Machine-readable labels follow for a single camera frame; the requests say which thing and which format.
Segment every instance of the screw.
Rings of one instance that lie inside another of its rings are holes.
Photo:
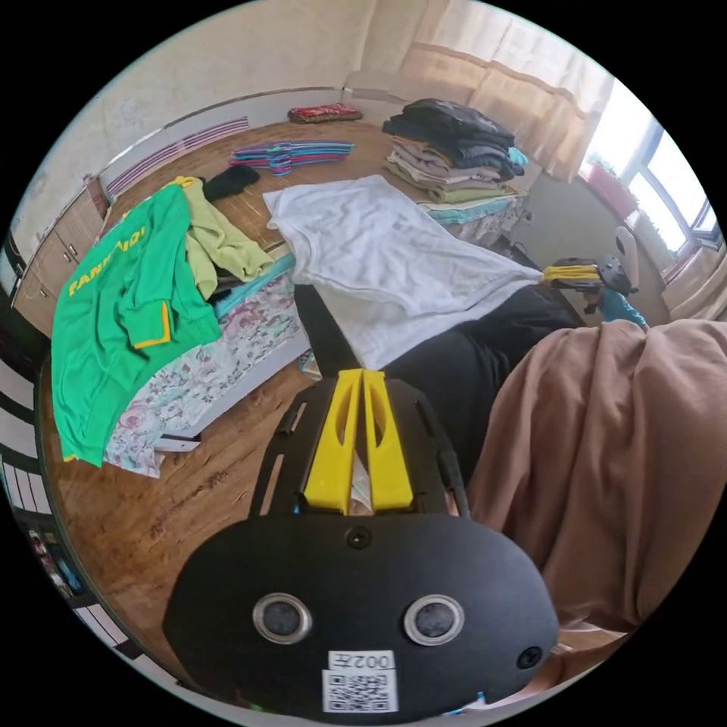
[[[362,551],[364,548],[369,547],[371,543],[371,533],[362,526],[351,528],[346,533],[346,542],[350,548]]]
[[[525,649],[517,657],[518,669],[532,669],[543,657],[543,650],[539,646],[531,646]]]

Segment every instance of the flower pot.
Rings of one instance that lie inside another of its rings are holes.
[[[636,197],[600,164],[592,164],[588,172],[588,184],[613,210],[619,221],[624,221],[638,209]]]

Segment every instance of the printed number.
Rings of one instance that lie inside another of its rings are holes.
[[[333,660],[337,668],[342,669],[390,669],[392,664],[388,654],[368,656],[363,654],[336,654]]]

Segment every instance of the window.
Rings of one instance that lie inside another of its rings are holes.
[[[716,215],[697,175],[650,111],[618,80],[586,161],[629,188],[675,261],[719,237]]]

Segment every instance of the yellow text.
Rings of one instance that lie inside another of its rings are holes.
[[[68,286],[68,295],[74,295],[86,283],[91,282],[96,276],[100,275],[101,271],[108,265],[111,257],[114,255],[114,252],[116,252],[116,250],[128,252],[129,248],[132,248],[144,236],[145,232],[146,228],[142,227],[141,229],[138,229],[133,235],[131,235],[128,240],[125,240],[124,242],[121,242],[119,240],[116,243],[114,249],[111,250],[111,252],[103,259],[103,261],[99,265],[95,265],[94,267],[92,267],[88,273],[84,273],[78,280],[74,280]]]

